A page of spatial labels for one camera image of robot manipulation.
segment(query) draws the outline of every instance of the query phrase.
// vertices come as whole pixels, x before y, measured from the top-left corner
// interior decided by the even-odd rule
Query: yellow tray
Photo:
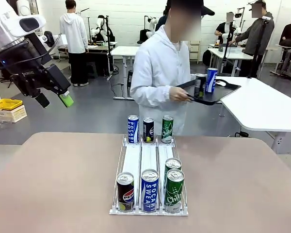
[[[11,100],[11,99],[1,99],[0,100],[0,109],[2,110],[13,110],[21,106],[23,101],[21,100]]]

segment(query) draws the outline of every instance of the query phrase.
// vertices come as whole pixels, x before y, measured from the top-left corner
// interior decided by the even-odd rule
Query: black cap
[[[203,0],[168,0],[167,5],[168,5],[168,3],[171,3],[171,6],[173,4],[176,4],[178,6],[185,8],[185,9],[188,9],[190,11],[200,10],[201,16],[205,16],[205,15],[213,16],[214,15],[214,12],[212,10],[210,10],[209,8],[204,6]]]
[[[266,2],[264,2],[263,0],[258,0],[254,4],[262,4],[262,7],[266,9]]]

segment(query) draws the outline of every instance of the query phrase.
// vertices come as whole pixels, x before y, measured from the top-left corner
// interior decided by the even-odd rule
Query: pepsi logo
[[[130,190],[129,192],[125,193],[123,195],[123,200],[127,203],[133,202],[134,201],[134,190]]]

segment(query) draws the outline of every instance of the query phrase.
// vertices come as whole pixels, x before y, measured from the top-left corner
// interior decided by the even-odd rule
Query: black can
[[[116,182],[119,211],[132,211],[135,204],[134,176],[129,172],[123,172],[117,176]]]
[[[196,83],[195,83],[195,90],[194,90],[194,96],[196,98],[204,97],[206,79],[207,79],[206,74],[197,74]]]
[[[154,120],[152,118],[144,119],[144,142],[154,141]]]

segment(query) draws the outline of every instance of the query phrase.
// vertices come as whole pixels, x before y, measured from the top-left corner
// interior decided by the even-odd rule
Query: can dispenser rack
[[[129,143],[126,136],[124,136],[115,176],[113,204],[110,210],[110,215],[188,216],[185,181],[182,190],[180,212],[173,214],[165,211],[163,184],[165,161],[169,158],[177,158],[181,160],[179,158],[174,138],[172,138],[170,144],[162,143],[158,138],[156,138],[153,143],[144,143],[141,138],[139,143],[132,144]],[[146,169],[154,169],[160,175],[156,211],[153,213],[142,211],[141,174]],[[130,212],[121,212],[119,210],[116,178],[121,172],[129,172],[134,175],[135,203],[133,210]]]

